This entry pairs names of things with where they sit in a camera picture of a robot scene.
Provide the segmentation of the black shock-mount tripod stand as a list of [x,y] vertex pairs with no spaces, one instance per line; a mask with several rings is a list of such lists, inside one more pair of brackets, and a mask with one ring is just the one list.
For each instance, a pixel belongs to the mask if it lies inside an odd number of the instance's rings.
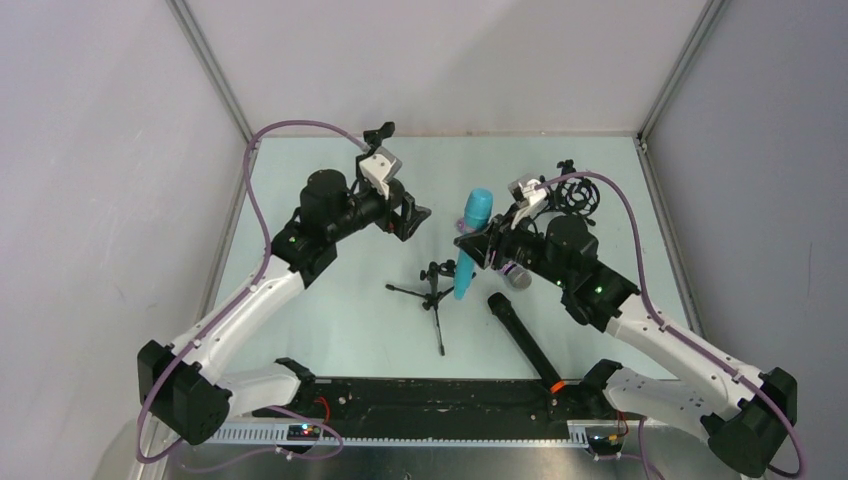
[[587,225],[595,226],[591,216],[600,203],[600,191],[588,178],[571,178],[547,188],[547,206],[542,213],[559,213],[581,218]]

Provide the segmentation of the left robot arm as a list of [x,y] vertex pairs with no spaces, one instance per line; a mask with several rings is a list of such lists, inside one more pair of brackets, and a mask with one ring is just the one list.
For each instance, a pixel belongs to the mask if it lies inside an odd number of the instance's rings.
[[430,209],[418,205],[399,180],[387,187],[352,192],[337,170],[310,175],[299,207],[239,291],[170,344],[151,340],[141,348],[143,408],[184,442],[199,445],[231,417],[290,404],[311,379],[298,362],[279,359],[231,376],[225,370],[273,314],[331,265],[338,242],[370,225],[406,241],[430,217]]

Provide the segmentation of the black tripod mic stand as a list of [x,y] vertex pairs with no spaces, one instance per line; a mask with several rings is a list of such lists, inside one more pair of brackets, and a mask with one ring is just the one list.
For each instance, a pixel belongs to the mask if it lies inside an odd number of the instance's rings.
[[386,284],[385,288],[392,292],[407,294],[410,296],[422,299],[422,308],[425,311],[431,311],[434,315],[434,324],[436,330],[436,338],[439,354],[444,357],[446,355],[439,316],[439,305],[449,294],[454,291],[454,287],[449,287],[445,290],[439,289],[439,281],[441,277],[454,279],[457,274],[457,264],[455,260],[446,260],[442,263],[435,261],[428,265],[426,270],[420,271],[420,280],[426,281],[429,285],[429,291],[426,293],[414,292],[396,285]]

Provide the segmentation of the black round-base mic stand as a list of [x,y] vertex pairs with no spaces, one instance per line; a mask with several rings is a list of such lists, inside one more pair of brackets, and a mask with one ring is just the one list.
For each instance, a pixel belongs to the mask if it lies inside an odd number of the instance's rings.
[[383,142],[391,138],[395,133],[395,123],[385,122],[381,127],[375,130],[367,130],[363,132],[363,140],[368,146],[365,154],[374,153],[378,147],[384,147]]

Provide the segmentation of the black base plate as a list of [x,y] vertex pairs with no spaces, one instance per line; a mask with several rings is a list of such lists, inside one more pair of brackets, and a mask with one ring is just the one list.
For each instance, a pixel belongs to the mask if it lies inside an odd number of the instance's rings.
[[372,440],[566,440],[572,421],[618,417],[594,388],[539,380],[320,378],[285,407]]

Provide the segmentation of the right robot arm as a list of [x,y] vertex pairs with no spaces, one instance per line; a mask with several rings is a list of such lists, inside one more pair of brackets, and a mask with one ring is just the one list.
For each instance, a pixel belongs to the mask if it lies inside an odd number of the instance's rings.
[[502,215],[454,241],[481,268],[514,263],[558,286],[568,314],[639,350],[677,379],[670,385],[614,361],[585,381],[617,410],[656,419],[705,442],[732,469],[758,476],[786,440],[796,439],[797,382],[738,360],[670,320],[639,287],[606,266],[597,238],[576,216],[557,216],[543,233]]

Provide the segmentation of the black microphone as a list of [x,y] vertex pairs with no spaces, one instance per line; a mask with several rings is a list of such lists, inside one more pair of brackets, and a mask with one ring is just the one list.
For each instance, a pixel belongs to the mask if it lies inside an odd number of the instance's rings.
[[503,325],[519,350],[535,369],[543,386],[552,395],[563,390],[566,382],[521,321],[510,300],[502,293],[495,293],[487,299],[487,304],[491,313]]

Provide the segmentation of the blue toy microphone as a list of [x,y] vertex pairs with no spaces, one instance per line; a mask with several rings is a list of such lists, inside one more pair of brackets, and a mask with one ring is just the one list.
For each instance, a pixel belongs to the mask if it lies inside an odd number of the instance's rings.
[[465,297],[472,284],[477,258],[480,257],[478,233],[489,223],[493,201],[493,193],[485,188],[473,189],[466,200],[459,227],[461,235],[454,277],[454,297],[457,300]]

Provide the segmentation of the purple glitter microphone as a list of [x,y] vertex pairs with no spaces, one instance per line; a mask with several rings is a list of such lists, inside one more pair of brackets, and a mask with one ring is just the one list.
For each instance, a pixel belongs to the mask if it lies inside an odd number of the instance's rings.
[[[460,234],[467,234],[475,231],[473,227],[470,227],[465,223],[462,217],[456,220],[455,226]],[[504,265],[499,270],[499,274],[504,279],[505,283],[515,291],[527,290],[532,284],[531,273],[514,262]]]

